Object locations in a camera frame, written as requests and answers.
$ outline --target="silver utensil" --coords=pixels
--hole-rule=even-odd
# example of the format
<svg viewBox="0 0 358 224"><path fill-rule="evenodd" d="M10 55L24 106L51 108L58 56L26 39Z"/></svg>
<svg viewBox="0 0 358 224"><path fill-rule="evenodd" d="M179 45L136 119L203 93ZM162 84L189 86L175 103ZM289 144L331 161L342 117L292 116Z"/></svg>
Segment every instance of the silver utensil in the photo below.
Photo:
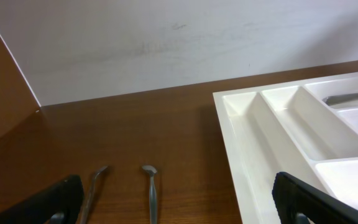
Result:
<svg viewBox="0 0 358 224"><path fill-rule="evenodd" d="M157 173L157 170L152 166L142 166L150 176L150 193L149 193L149 206L150 206L150 223L157 224L157 192L155 191L154 186L154 175Z"/></svg>
<svg viewBox="0 0 358 224"><path fill-rule="evenodd" d="M342 94L342 95L325 97L323 99L323 102L325 102L328 106L331 106L331 105L345 103L345 102L353 101L353 100L358 100L358 93Z"/></svg>
<svg viewBox="0 0 358 224"><path fill-rule="evenodd" d="M90 212L92 201L93 201L94 186L95 186L95 183L96 183L96 179L98 178L99 174L101 174L103 171L105 171L108 167L109 166L104 166L104 167L100 168L99 170L97 170L93 174L91 187L89 188L89 191L88 191L88 198L86 199L84 209L83 209L83 211L81 213L80 224L85 224L87 219L88 219L88 214Z"/></svg>

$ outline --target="spoon handle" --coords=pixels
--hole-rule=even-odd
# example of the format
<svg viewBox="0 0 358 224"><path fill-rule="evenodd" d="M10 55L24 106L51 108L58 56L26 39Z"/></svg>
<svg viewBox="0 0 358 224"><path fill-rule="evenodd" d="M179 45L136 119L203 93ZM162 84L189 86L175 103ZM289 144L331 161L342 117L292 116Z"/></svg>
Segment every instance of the spoon handle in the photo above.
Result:
<svg viewBox="0 0 358 224"><path fill-rule="evenodd" d="M150 177L150 224L157 224L157 192L154 186L154 177Z"/></svg>

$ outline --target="spoon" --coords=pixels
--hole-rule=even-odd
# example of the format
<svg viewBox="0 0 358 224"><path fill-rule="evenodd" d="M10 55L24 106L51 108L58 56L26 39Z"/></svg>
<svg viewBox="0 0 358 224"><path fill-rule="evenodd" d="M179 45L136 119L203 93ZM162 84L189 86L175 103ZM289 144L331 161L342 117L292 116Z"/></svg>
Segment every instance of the spoon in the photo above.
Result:
<svg viewBox="0 0 358 224"><path fill-rule="evenodd" d="M149 206L150 206L150 223L157 224L157 192L155 191L154 186L154 175L157 173L157 170L150 166L142 166L150 176L150 194L149 194Z"/></svg>
<svg viewBox="0 0 358 224"><path fill-rule="evenodd" d="M88 191L88 198L86 199L84 210L81 213L80 224L85 224L86 220L88 219L88 214L90 212L90 208L91 208L91 205L92 205L92 200L93 200L93 195L94 195L94 186L95 186L95 183L96 183L96 179L98 178L99 174L101 174L103 171L105 171L108 167L109 166L104 166L104 167L98 169L93 174L92 184L91 184L91 187L89 188L89 191Z"/></svg>

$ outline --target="white cutlery tray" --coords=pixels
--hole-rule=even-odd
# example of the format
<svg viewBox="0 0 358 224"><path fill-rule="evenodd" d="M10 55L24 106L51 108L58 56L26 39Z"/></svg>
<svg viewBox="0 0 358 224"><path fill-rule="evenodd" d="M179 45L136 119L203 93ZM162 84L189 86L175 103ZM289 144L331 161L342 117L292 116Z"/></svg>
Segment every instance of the white cutlery tray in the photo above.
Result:
<svg viewBox="0 0 358 224"><path fill-rule="evenodd" d="M358 73L214 93L244 223L280 223L272 197L285 171L358 209Z"/></svg>

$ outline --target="white plastic tray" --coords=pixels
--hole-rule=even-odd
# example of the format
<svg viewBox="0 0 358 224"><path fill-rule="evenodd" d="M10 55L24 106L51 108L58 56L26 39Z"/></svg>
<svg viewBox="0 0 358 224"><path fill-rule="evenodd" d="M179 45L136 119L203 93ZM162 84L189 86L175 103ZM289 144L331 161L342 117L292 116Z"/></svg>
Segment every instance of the white plastic tray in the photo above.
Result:
<svg viewBox="0 0 358 224"><path fill-rule="evenodd" d="M358 209L358 73L214 93L244 223L280 223L272 197L285 171Z"/></svg>

